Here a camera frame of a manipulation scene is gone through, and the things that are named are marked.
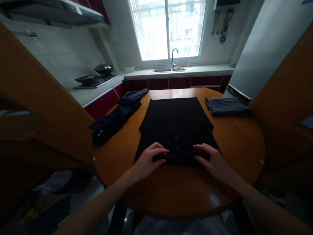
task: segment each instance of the refrigerator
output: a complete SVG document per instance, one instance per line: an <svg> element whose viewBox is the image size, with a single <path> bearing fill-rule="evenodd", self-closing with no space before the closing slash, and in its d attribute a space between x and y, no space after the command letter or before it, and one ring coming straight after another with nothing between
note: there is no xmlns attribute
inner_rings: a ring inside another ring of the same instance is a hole
<svg viewBox="0 0 313 235"><path fill-rule="evenodd" d="M265 0L225 95L253 101L312 21L313 0Z"/></svg>

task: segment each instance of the red kitchen cabinet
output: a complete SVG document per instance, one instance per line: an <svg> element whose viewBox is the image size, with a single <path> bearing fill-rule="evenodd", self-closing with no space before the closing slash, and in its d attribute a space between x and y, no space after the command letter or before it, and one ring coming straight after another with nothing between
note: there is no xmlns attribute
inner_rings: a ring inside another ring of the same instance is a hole
<svg viewBox="0 0 313 235"><path fill-rule="evenodd" d="M122 99L123 95L125 95L125 93L129 91L126 81L123 81L121 84L114 87L114 89L120 99Z"/></svg>
<svg viewBox="0 0 313 235"><path fill-rule="evenodd" d="M231 75L224 75L222 84L221 84L221 86L219 88L219 92L220 93L224 94L224 92L226 90L226 87L229 84L230 79L231 79Z"/></svg>
<svg viewBox="0 0 313 235"><path fill-rule="evenodd" d="M170 77L170 89L185 89L190 88L190 77Z"/></svg>
<svg viewBox="0 0 313 235"><path fill-rule="evenodd" d="M192 77L191 86L211 86L221 84L223 76Z"/></svg>
<svg viewBox="0 0 313 235"><path fill-rule="evenodd" d="M115 91L112 89L105 93L103 96L92 102L90 105L85 107L85 110L95 119L103 117L107 112L117 103L119 98Z"/></svg>
<svg viewBox="0 0 313 235"><path fill-rule="evenodd" d="M148 88L147 79L127 80L127 83L131 91L138 91Z"/></svg>
<svg viewBox="0 0 313 235"><path fill-rule="evenodd" d="M150 90L167 90L169 88L168 78L148 79Z"/></svg>
<svg viewBox="0 0 313 235"><path fill-rule="evenodd" d="M96 12L99 12L103 15L104 22L107 24L110 24L107 12L105 11L104 5L102 3L102 0L88 0L90 7L92 10L95 10Z"/></svg>
<svg viewBox="0 0 313 235"><path fill-rule="evenodd" d="M218 86L217 87L208 87L208 89L212 89L212 90L218 91L219 87Z"/></svg>

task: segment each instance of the gas stove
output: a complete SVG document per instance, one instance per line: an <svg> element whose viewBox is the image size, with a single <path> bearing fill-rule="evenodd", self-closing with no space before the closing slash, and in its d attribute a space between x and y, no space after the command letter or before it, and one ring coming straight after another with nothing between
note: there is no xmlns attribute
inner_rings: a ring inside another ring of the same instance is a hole
<svg viewBox="0 0 313 235"><path fill-rule="evenodd" d="M93 89L93 88L98 88L98 87L101 87L104 84L106 84L106 82L108 82L109 80L111 80L111 79L113 79L115 77L118 77L118 76L119 76L119 74L113 74L113 75L111 74L108 77L95 76L93 78L93 81L92 81L92 83L90 85L84 86L83 84L81 84L81 85L73 87L73 89Z"/></svg>

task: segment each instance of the navy cloth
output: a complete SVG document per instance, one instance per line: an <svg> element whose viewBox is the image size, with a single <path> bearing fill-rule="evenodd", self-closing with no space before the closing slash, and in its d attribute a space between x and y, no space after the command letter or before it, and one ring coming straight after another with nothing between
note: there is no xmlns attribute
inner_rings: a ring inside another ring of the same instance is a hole
<svg viewBox="0 0 313 235"><path fill-rule="evenodd" d="M220 99L205 98L205 103L213 117L253 115L253 110L245 106L237 97Z"/></svg>
<svg viewBox="0 0 313 235"><path fill-rule="evenodd" d="M141 91L128 91L118 102L118 106L109 114L95 121L89 129L92 133L92 141L95 145L103 145L111 139L141 106L141 98L149 92L148 89Z"/></svg>
<svg viewBox="0 0 313 235"><path fill-rule="evenodd" d="M154 156L153 161L166 159L165 165L201 166L194 156L206 160L209 156L198 152L193 145L207 143L219 150L213 128L197 97L150 100L139 128L141 137L134 163L147 147L158 142L170 152Z"/></svg>

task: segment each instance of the folded black shirt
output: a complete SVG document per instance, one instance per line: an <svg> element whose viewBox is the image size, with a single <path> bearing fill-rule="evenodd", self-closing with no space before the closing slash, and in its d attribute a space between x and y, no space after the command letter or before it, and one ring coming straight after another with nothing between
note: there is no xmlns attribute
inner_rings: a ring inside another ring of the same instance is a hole
<svg viewBox="0 0 313 235"><path fill-rule="evenodd" d="M200 166L194 156L201 153L193 145L207 143L219 150L213 127L197 97L150 100L139 128L141 138L134 163L147 147L158 142L170 152L155 156L154 161L164 158L165 165Z"/></svg>

